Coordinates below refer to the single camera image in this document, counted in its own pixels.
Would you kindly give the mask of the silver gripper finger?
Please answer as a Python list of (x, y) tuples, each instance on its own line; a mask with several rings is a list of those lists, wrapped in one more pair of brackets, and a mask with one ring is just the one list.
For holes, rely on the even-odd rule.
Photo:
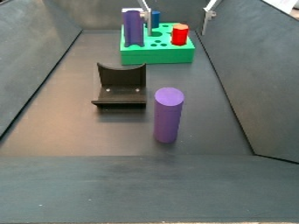
[(147, 24), (147, 35), (152, 35), (152, 9), (150, 8), (146, 0), (136, 0), (142, 7), (142, 17), (144, 18)]
[(203, 19), (200, 35), (206, 34), (208, 22), (216, 17), (215, 9), (219, 4), (220, 4), (220, 0), (210, 0), (207, 6), (203, 8), (204, 19)]

